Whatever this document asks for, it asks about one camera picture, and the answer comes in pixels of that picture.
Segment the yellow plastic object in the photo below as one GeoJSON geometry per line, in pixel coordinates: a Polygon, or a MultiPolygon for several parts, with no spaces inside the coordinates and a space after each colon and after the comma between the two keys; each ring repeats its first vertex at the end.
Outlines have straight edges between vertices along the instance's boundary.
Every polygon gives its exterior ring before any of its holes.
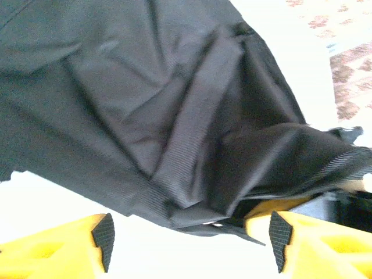
{"type": "Polygon", "coordinates": [[[255,208],[253,208],[245,218],[252,218],[260,215],[267,215],[268,212],[273,211],[285,211],[295,208],[305,202],[308,202],[311,198],[299,198],[299,199],[271,199],[268,201],[260,202],[255,208]]]}
{"type": "Polygon", "coordinates": [[[0,245],[0,279],[91,279],[105,272],[93,215],[0,245]]]}
{"type": "MultiPolygon", "coordinates": [[[[284,278],[372,279],[372,234],[297,213],[278,214],[292,226],[284,278]]],[[[270,217],[247,219],[249,236],[270,245],[270,217]]]]}

